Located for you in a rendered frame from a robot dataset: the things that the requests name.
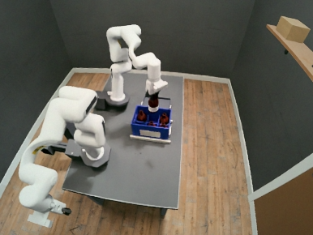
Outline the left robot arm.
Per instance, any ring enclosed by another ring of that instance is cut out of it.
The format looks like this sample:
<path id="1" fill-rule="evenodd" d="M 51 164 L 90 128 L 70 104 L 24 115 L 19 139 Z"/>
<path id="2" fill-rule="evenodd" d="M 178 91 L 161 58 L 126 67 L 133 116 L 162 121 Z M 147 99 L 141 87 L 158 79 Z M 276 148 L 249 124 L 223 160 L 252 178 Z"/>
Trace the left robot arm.
<path id="1" fill-rule="evenodd" d="M 113 64 L 110 67 L 112 92 L 108 92 L 108 95 L 110 95 L 112 100 L 120 101 L 125 98 L 123 94 L 123 77 L 121 75 L 131 71 L 131 63 L 138 70 L 148 67 L 148 81 L 155 85 L 153 87 L 155 92 L 168 87 L 168 83 L 160 79 L 161 62 L 156 59 L 153 53 L 147 53 L 139 57 L 133 54 L 133 49 L 137 49 L 141 43 L 141 40 L 138 38 L 140 34 L 141 30 L 137 25 L 110 28 L 107 31 L 111 60 L 113 62 L 123 60 L 123 62 Z M 123 38 L 129 49 L 121 49 L 121 43 L 118 38 Z"/>

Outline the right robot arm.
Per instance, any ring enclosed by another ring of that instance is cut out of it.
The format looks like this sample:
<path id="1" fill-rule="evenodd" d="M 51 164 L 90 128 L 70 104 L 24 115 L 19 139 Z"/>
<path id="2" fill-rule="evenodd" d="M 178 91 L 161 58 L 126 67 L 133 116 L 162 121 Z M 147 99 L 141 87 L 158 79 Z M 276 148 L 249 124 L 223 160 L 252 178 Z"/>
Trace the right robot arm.
<path id="1" fill-rule="evenodd" d="M 74 134 L 75 141 L 89 159 L 99 160 L 103 156 L 105 121 L 102 116 L 90 113 L 96 101 L 93 90 L 65 86 L 59 90 L 59 98 L 50 102 L 41 133 L 24 151 L 19 166 L 19 179 L 31 185 L 24 187 L 19 194 L 20 203 L 34 210 L 28 221 L 48 228 L 52 226 L 53 221 L 47 217 L 56 204 L 49 192 L 58 181 L 58 173 L 34 162 L 41 149 L 62 142 L 68 122 L 74 123 L 78 129 Z"/>

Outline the black shallow tray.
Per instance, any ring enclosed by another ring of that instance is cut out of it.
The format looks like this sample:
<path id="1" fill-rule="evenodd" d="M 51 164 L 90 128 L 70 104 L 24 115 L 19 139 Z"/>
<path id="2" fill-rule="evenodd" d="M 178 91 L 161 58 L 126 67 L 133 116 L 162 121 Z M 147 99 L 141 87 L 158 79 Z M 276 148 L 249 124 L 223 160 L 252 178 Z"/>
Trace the black shallow tray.
<path id="1" fill-rule="evenodd" d="M 150 98 L 150 96 L 144 96 L 142 106 L 148 106 L 149 98 Z M 159 107 L 158 108 L 169 109 L 171 98 L 158 97 L 158 100 L 159 100 Z"/>

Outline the blue box with white label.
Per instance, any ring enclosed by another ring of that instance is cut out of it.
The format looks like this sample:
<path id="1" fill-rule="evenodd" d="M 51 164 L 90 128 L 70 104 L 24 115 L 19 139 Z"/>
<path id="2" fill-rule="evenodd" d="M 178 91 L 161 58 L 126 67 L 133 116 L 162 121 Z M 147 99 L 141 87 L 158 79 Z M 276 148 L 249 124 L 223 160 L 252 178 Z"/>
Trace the blue box with white label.
<path id="1" fill-rule="evenodd" d="M 143 110 L 146 115 L 147 122 L 137 122 L 137 115 L 139 111 Z M 168 128 L 158 127 L 159 119 L 163 113 L 166 113 L 166 116 L 169 118 L 169 124 L 171 119 L 172 109 L 162 109 L 158 108 L 156 113 L 150 113 L 148 111 L 148 106 L 136 105 L 135 113 L 131 121 L 131 129 L 134 136 L 151 138 L 151 139 L 163 139 L 168 140 L 169 137 L 169 125 L 166 125 Z M 148 126 L 149 122 L 153 121 L 153 124 L 156 126 Z"/>

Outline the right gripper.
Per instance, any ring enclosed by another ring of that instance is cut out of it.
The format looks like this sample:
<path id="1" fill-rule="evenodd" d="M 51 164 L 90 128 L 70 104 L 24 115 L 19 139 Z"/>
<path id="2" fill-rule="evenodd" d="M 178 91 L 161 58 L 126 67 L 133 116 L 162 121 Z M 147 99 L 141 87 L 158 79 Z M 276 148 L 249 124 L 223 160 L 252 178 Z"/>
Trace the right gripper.
<path id="1" fill-rule="evenodd" d="M 72 212 L 70 211 L 70 208 L 66 207 L 65 203 L 59 202 L 56 199 L 54 199 L 54 204 L 56 204 L 56 208 L 53 207 L 49 212 L 57 213 L 61 215 L 65 214 L 67 216 L 69 216 L 69 214 Z"/>

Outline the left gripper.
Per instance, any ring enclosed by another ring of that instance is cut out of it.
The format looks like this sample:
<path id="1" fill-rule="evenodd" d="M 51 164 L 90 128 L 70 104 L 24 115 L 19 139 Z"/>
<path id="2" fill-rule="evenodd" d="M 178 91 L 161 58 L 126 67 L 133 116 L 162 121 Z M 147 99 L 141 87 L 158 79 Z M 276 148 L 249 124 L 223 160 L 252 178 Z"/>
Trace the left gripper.
<path id="1" fill-rule="evenodd" d="M 147 79 L 147 82 L 146 82 L 146 94 L 145 94 L 145 96 L 150 96 L 150 100 L 152 100 L 152 101 L 153 101 L 153 93 L 155 93 L 156 98 L 158 99 L 158 94 L 159 94 L 159 92 L 160 92 L 160 91 L 155 92 L 155 91 L 153 90 L 153 86 L 155 86 L 155 85 L 154 85 L 152 82 L 148 81 L 148 79 Z M 151 90 L 150 90 L 150 89 L 151 89 Z"/>

